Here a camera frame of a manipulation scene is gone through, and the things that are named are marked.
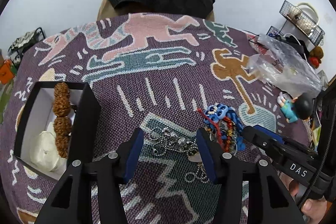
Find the figurine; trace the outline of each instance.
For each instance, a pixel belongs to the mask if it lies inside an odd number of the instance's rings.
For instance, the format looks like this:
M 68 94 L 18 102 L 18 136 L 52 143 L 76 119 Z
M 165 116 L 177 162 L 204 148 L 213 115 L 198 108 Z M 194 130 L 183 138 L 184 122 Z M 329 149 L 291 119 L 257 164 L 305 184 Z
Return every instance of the figurine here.
M 294 99 L 286 99 L 282 92 L 280 92 L 277 102 L 288 123 L 296 122 L 298 118 L 305 120 L 313 112 L 312 98 L 307 93 L 303 93 Z

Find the blue beaded keychain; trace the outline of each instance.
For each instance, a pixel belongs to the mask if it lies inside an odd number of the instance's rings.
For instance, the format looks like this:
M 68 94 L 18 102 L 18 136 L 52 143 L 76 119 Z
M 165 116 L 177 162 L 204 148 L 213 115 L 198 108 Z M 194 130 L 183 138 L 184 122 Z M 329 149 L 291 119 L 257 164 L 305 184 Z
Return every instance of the blue beaded keychain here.
M 224 104 L 211 105 L 206 110 L 198 110 L 204 117 L 210 139 L 217 141 L 225 152 L 236 154 L 245 149 L 240 136 L 244 126 L 236 112 Z

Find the screw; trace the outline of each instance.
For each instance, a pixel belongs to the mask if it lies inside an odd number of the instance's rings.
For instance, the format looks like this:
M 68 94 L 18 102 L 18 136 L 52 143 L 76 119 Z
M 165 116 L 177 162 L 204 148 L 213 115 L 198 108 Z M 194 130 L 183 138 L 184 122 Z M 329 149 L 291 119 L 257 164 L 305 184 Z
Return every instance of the screw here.
M 266 160 L 260 160 L 260 161 L 259 161 L 259 164 L 260 164 L 261 166 L 267 166 L 267 165 L 268 165 L 268 162 L 267 162 Z
M 232 158 L 232 155 L 230 153 L 225 152 L 225 153 L 223 153 L 222 157 L 229 160 L 229 159 Z
M 80 161 L 80 160 L 74 160 L 74 161 L 72 162 L 72 165 L 73 165 L 74 167 L 77 167 L 77 166 L 81 165 L 81 161 Z
M 111 152 L 111 153 L 109 154 L 109 158 L 110 158 L 110 159 L 115 159 L 116 157 L 118 157 L 118 153 L 117 153 L 117 152 Z

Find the patterned cloth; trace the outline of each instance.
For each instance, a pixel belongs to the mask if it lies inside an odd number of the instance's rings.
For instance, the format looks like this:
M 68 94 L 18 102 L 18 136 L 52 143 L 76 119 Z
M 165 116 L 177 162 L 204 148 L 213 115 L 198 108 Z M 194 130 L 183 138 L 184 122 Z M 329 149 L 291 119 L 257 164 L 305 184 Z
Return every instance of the patterned cloth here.
M 54 183 L 13 158 L 17 123 L 36 81 L 86 81 L 101 105 L 94 154 L 101 158 L 131 136 L 145 142 L 134 178 L 121 186 L 127 219 L 138 223 L 209 223 L 219 185 L 186 154 L 153 154 L 152 130 L 169 127 L 195 139 L 203 118 L 197 107 L 234 107 L 245 125 L 260 124 L 307 144 L 302 121 L 287 124 L 272 89 L 244 67 L 255 51 L 244 32 L 180 15 L 130 14 L 71 28 L 36 44 L 24 56 L 1 127 L 0 172 L 11 210 L 33 222 Z M 265 157 L 247 143 L 242 160 Z M 241 223 L 246 223 L 248 183 L 243 182 Z M 99 222 L 92 186 L 93 222 Z

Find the finger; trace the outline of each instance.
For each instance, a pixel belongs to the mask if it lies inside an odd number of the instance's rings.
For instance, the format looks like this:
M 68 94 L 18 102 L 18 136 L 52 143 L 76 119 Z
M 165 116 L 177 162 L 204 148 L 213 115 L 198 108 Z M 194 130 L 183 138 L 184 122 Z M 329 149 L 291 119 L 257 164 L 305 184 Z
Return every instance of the finger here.
M 291 177 L 289 177 L 288 175 L 286 175 L 285 173 L 281 173 L 280 174 L 280 179 L 283 182 L 283 184 L 286 186 L 287 190 L 289 188 L 289 184 L 290 182 L 293 180 Z
M 327 201 L 307 199 L 301 208 L 301 211 L 310 217 L 307 224 L 318 224 L 327 210 Z
M 299 192 L 299 183 L 296 180 L 292 180 L 288 186 L 288 191 L 294 198 Z

